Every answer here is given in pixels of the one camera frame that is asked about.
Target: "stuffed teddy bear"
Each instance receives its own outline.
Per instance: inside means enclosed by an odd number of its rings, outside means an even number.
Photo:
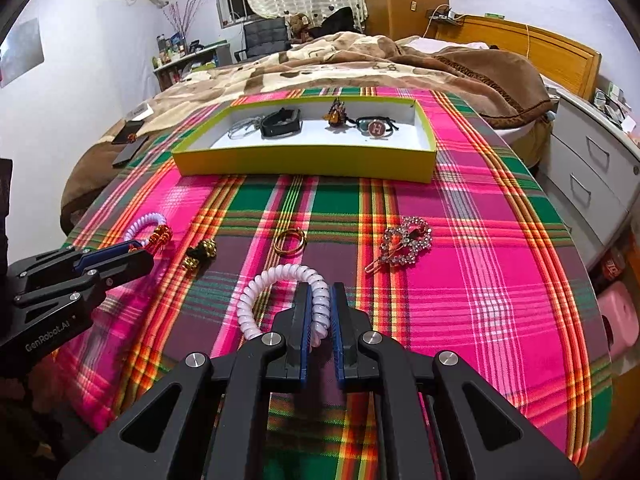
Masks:
[[[311,20],[306,14],[295,14],[289,19],[289,28],[291,30],[291,43],[306,43],[311,41],[313,37],[308,33]]]

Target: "white paper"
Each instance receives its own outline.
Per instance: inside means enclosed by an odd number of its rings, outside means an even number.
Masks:
[[[636,122],[634,118],[630,115],[625,117],[625,120],[622,121],[622,131],[626,134],[630,134],[634,128],[636,127]]]
[[[40,22],[37,18],[19,23],[9,32],[0,52],[0,81],[7,86],[14,79],[44,63]]]

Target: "drawer handle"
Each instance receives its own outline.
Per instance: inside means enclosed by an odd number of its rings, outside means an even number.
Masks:
[[[604,153],[605,155],[607,155],[607,168],[609,167],[609,159],[610,159],[610,155],[609,152],[607,150],[605,150],[602,146],[600,146],[595,140],[591,139],[590,136],[585,136],[587,137],[587,149],[589,149],[589,143],[593,144],[596,148],[598,148],[602,153]]]
[[[577,178],[575,178],[575,177],[574,177],[574,174],[573,174],[573,173],[571,174],[571,180],[575,180],[575,181],[576,181],[576,183],[578,184],[578,186],[580,186],[583,190],[585,190],[585,192],[587,193],[587,195],[589,195],[589,201],[591,201],[591,191],[589,191],[587,188],[585,188],[585,187],[582,185],[582,183],[581,183]]]

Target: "rhinestone hair clip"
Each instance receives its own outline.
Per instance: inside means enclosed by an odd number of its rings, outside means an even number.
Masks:
[[[414,264],[419,252],[431,249],[431,241],[431,228],[423,218],[402,217],[400,226],[385,229],[380,243],[380,256],[364,271],[372,274],[385,264],[392,267]]]

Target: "bed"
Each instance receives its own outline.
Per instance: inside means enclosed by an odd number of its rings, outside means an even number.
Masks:
[[[484,42],[528,57],[538,71],[569,92],[591,101],[602,55],[559,34],[523,23],[465,16],[460,26],[438,24],[436,39],[455,43]]]
[[[489,50],[490,47],[484,41],[473,41],[471,43],[455,43],[452,41],[435,40],[432,38],[410,38],[406,43],[406,46],[414,48],[424,54],[436,54],[444,48],[450,46],[473,48],[476,50]],[[527,124],[523,124],[517,128],[501,128],[496,129],[496,133],[507,144],[511,144],[518,139],[521,139],[527,135],[535,126],[536,121],[532,121]]]
[[[155,210],[174,230],[152,274],[110,291],[92,329],[58,353],[69,399],[84,420],[103,430],[195,348],[210,356],[238,348],[239,292],[281,261],[273,237],[299,226],[308,237],[304,263],[322,269],[329,282],[344,282],[351,306],[366,311],[375,329],[423,353],[447,344],[575,463],[584,461],[610,411],[606,334],[564,225],[495,133],[544,116],[548,94],[517,54],[455,46],[437,54],[343,33],[248,68],[196,74],[152,100],[156,114],[145,125],[152,143],[123,171],[101,175],[104,189],[90,190],[95,200],[68,239],[79,248],[108,246]],[[170,157],[173,146],[229,99],[354,93],[420,99],[438,141],[430,185],[181,177]],[[117,125],[79,163],[75,186],[86,180],[82,175],[95,176],[90,168],[108,157],[115,131]],[[378,239],[402,216],[428,219],[433,251],[415,267],[369,277],[362,269]],[[217,241],[218,257],[202,273],[187,273],[184,251],[209,237]],[[264,298],[257,316],[262,326],[291,305],[293,290],[293,283],[283,283]],[[315,359],[313,388],[298,400],[271,399],[264,477],[373,479],[372,405],[367,396],[337,390],[330,345]]]

